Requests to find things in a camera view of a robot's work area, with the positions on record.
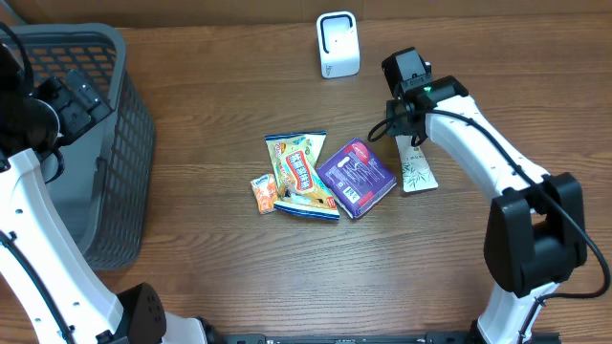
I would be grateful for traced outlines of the white pouch with gold cap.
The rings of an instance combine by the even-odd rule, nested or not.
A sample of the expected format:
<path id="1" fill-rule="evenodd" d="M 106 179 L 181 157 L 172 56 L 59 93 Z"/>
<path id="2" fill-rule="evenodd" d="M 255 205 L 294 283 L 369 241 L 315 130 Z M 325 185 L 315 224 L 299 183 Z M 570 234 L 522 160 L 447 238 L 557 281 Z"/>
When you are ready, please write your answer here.
<path id="1" fill-rule="evenodd" d="M 419 146 L 412 146 L 410 136 L 395 138 L 402 168 L 405 193 L 436 189 L 438 183 L 429 167 L 426 156 Z"/>

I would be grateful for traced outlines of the red purple snack packet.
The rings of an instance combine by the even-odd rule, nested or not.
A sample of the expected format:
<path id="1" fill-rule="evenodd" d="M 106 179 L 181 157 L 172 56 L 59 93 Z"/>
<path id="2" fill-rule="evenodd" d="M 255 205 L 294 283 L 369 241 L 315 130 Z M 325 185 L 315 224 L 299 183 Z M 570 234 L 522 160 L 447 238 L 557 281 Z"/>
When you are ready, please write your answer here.
<path id="1" fill-rule="evenodd" d="M 348 141 L 317 168 L 317 173 L 354 220 L 367 213 L 397 184 L 396 177 L 358 138 Z"/>

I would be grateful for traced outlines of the yellow red snack bag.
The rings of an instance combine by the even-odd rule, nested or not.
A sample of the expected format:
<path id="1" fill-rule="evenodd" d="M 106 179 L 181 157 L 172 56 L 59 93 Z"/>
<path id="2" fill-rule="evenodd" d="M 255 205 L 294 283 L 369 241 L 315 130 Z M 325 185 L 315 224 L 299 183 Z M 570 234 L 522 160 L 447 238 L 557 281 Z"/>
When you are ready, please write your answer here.
<path id="1" fill-rule="evenodd" d="M 316 171 L 326 136 L 325 131 L 308 131 L 265 137 L 278 194 L 275 209 L 294 216 L 339 220 L 335 198 Z"/>

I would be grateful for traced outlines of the small orange snack packet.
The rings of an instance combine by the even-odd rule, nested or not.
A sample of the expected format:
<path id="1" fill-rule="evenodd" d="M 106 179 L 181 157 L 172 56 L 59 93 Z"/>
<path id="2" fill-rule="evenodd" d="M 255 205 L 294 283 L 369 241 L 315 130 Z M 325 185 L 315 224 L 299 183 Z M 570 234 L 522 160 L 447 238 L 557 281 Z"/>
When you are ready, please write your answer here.
<path id="1" fill-rule="evenodd" d="M 274 174 L 265 174 L 251 181 L 251 189 L 260 214 L 274 211 L 278 193 Z"/>

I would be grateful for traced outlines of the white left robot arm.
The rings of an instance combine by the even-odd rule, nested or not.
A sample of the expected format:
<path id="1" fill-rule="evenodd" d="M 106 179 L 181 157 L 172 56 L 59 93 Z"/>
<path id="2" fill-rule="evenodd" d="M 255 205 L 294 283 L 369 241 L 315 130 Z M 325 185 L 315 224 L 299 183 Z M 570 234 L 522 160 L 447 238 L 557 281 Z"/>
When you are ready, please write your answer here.
<path id="1" fill-rule="evenodd" d="M 110 113 L 77 73 L 35 87 L 27 54 L 1 47 L 1 274 L 42 343 L 207 343 L 206 323 L 166 312 L 150 285 L 108 290 L 49 196 L 42 161 Z"/>

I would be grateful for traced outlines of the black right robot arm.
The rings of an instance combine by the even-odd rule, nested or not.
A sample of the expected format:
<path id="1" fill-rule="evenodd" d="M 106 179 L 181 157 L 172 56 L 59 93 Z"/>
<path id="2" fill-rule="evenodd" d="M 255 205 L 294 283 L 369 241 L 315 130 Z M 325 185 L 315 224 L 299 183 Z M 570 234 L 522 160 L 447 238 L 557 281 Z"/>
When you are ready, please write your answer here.
<path id="1" fill-rule="evenodd" d="M 494 280 L 468 343 L 558 343 L 532 327 L 547 298 L 587 258 L 579 182 L 553 176 L 516 150 L 484 117 L 455 77 L 433 77 L 416 49 L 382 62 L 392 98 L 379 128 L 442 147 L 490 202 L 484 258 Z"/>

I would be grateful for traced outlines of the white barcode scanner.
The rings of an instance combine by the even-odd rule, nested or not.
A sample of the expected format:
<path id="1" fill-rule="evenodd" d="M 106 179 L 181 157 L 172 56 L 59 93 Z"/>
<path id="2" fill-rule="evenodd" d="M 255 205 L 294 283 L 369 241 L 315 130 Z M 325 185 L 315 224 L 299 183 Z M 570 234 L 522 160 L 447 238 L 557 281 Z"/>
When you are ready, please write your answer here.
<path id="1" fill-rule="evenodd" d="M 361 68 L 357 20 L 350 11 L 322 14 L 316 22 L 321 75 L 337 78 L 355 75 Z"/>

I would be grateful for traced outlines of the grey plastic shopping basket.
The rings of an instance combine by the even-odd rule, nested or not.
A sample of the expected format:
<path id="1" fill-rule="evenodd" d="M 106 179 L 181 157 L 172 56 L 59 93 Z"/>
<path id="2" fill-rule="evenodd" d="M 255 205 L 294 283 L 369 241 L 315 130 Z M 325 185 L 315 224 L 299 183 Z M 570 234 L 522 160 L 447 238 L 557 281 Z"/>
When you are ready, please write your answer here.
<path id="1" fill-rule="evenodd" d="M 48 191 L 92 269 L 121 269 L 140 252 L 155 126 L 126 68 L 120 33 L 104 24 L 14 28 L 37 83 L 76 71 L 112 114 L 61 148 L 65 170 Z"/>

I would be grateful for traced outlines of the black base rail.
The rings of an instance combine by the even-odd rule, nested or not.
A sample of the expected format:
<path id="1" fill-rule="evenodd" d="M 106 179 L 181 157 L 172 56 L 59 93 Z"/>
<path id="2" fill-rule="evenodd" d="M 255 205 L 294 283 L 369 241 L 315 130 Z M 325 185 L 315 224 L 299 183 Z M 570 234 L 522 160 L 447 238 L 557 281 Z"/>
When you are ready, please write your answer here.
<path id="1" fill-rule="evenodd" d="M 431 332 L 413 335 L 266 336 L 264 334 L 210 334 L 212 344 L 469 344 L 485 343 L 471 332 Z"/>

